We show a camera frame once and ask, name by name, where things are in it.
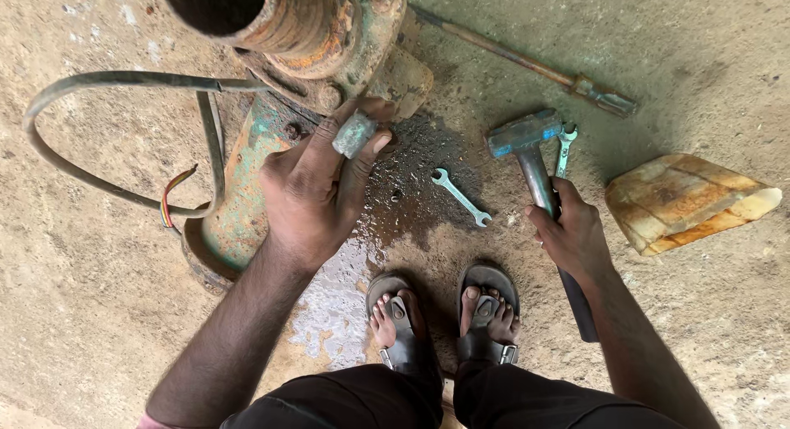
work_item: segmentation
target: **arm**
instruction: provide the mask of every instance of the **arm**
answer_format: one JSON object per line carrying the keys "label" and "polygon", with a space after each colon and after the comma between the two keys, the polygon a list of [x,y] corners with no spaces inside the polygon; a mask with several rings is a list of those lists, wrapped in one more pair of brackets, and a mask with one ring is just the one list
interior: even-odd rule
{"label": "arm", "polygon": [[559,220],[531,205],[526,213],[538,229],[535,238],[576,279],[590,303],[615,394],[686,427],[719,427],[615,270],[598,210],[582,201],[566,179],[552,182],[562,204]]}
{"label": "arm", "polygon": [[392,138],[380,129],[358,157],[344,161],[332,140],[357,107],[379,121],[393,113],[381,99],[347,102],[311,137],[267,156],[260,179],[269,233],[153,390],[146,412],[156,422],[219,427],[250,404],[293,305],[360,217],[370,169]]}

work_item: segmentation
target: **oil stain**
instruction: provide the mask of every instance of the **oil stain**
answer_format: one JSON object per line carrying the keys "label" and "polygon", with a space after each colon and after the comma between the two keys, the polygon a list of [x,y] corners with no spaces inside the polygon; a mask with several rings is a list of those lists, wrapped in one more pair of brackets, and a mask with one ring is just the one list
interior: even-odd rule
{"label": "oil stain", "polygon": [[480,177],[470,165],[461,135],[440,118],[415,115],[393,125],[397,145],[388,160],[377,162],[366,188],[366,205],[355,237],[386,248],[406,234],[428,251],[428,233],[441,222],[477,229],[472,215],[431,175],[449,172],[450,181],[478,208]]}

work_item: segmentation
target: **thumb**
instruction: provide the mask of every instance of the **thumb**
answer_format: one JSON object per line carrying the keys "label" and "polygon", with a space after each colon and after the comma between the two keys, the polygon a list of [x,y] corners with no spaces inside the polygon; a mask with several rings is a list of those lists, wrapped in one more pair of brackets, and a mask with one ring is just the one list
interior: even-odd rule
{"label": "thumb", "polygon": [[359,219],[365,206],[367,177],[373,170],[373,163],[376,162],[379,152],[392,138],[393,134],[389,129],[378,130],[356,158],[343,163],[341,180],[337,187],[337,202],[347,220],[356,222]]}
{"label": "thumb", "polygon": [[524,213],[526,213],[529,220],[535,224],[535,227],[538,229],[538,234],[543,240],[551,240],[562,233],[562,226],[552,220],[546,210],[536,205],[527,205],[526,208],[524,208]]}

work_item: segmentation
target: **concrete floor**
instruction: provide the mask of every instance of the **concrete floor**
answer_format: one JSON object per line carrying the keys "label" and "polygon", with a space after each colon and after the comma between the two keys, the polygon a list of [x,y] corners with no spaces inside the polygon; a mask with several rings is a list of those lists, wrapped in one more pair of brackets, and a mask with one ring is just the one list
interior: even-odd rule
{"label": "concrete floor", "polygon": [[[555,269],[532,241],[521,213],[529,196],[515,162],[495,162],[482,151],[481,133],[554,107],[581,129],[568,177],[601,210],[623,279],[718,420],[724,427],[786,427],[787,202],[760,221],[639,257],[607,213],[603,192],[611,178],[670,152],[698,155],[788,192],[790,0],[410,1],[561,70],[583,71],[633,96],[642,109],[625,121],[613,118],[426,27],[415,55],[434,71],[435,90],[428,116],[414,121],[422,126],[401,134],[415,143],[435,134],[456,144],[428,161],[458,172],[459,185],[493,223],[477,229],[436,208],[435,223],[409,223],[394,233],[371,227],[377,218],[368,217],[305,293],[260,392],[298,374],[376,362],[361,291],[382,269],[413,273],[435,311],[430,323],[444,351],[452,344],[447,316],[455,277],[476,257],[502,263],[518,281],[525,323],[520,365],[608,390],[599,347],[579,340]],[[0,2],[0,427],[132,427],[148,392],[218,298],[195,282],[155,212],[56,172],[26,143],[21,115],[37,91],[78,72],[241,77],[242,69],[228,51],[180,26],[163,0]],[[250,99],[220,101],[231,144]],[[67,158],[158,197],[174,174],[206,162],[197,115],[187,93],[94,91],[65,98],[39,126]],[[545,144],[547,162],[556,148]],[[397,179],[398,168],[379,170]],[[206,170],[201,165],[172,200],[205,202]],[[373,203],[389,196],[392,183],[382,176],[376,182]],[[379,221],[404,219],[409,208],[401,205],[425,199],[430,211],[437,202],[435,194],[403,195]]]}

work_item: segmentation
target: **foot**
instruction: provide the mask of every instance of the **foot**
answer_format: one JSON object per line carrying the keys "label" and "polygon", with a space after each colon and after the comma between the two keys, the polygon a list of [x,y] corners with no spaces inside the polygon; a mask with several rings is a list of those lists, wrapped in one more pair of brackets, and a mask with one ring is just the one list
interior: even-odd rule
{"label": "foot", "polygon": [[[420,313],[417,305],[417,296],[408,288],[401,289],[397,293],[406,306],[406,313],[411,322],[411,330],[418,340],[425,338],[425,320]],[[390,301],[390,294],[384,293],[373,306],[373,313],[370,314],[370,328],[379,348],[390,348],[395,344],[395,324],[390,315],[384,310],[384,305]]]}
{"label": "foot", "polygon": [[[464,336],[469,332],[469,325],[472,323],[472,315],[477,308],[481,289],[477,286],[469,286],[464,291],[461,298],[460,313],[460,335]],[[513,313],[513,307],[505,303],[505,299],[499,295],[496,289],[489,289],[487,294],[499,300],[499,307],[494,313],[494,317],[488,323],[488,335],[491,340],[500,344],[514,344],[516,337],[521,329],[519,316]]]}

